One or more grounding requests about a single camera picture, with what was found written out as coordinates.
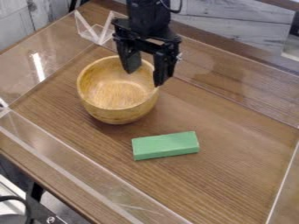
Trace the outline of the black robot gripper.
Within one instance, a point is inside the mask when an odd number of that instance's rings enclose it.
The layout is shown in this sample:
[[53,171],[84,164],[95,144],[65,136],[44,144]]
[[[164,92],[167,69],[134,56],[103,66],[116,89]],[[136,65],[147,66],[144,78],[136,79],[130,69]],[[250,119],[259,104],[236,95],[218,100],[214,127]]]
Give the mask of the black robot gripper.
[[183,9],[172,8],[171,0],[126,0],[127,18],[114,18],[114,38],[123,68],[128,74],[142,66],[142,54],[154,55],[154,85],[162,86],[174,76],[179,36],[170,28],[171,14]]

